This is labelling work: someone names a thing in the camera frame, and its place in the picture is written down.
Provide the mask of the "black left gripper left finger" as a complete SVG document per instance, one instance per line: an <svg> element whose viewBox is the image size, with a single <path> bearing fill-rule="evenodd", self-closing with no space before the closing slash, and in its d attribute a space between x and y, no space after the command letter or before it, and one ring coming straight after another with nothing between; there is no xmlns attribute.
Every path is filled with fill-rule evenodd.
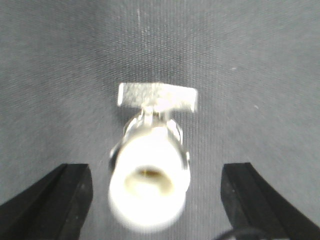
<svg viewBox="0 0 320 240"><path fill-rule="evenodd" d="M0 206L2 240L77 240L93 200L88 164L61 164Z"/></svg>

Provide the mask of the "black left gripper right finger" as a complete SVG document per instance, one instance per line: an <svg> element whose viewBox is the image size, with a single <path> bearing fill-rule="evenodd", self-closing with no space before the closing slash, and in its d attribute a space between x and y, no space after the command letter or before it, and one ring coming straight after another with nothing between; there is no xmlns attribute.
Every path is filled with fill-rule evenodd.
<svg viewBox="0 0 320 240"><path fill-rule="evenodd" d="M320 238L319 226L280 195L249 162L223 166L220 196L232 226L225 239Z"/></svg>

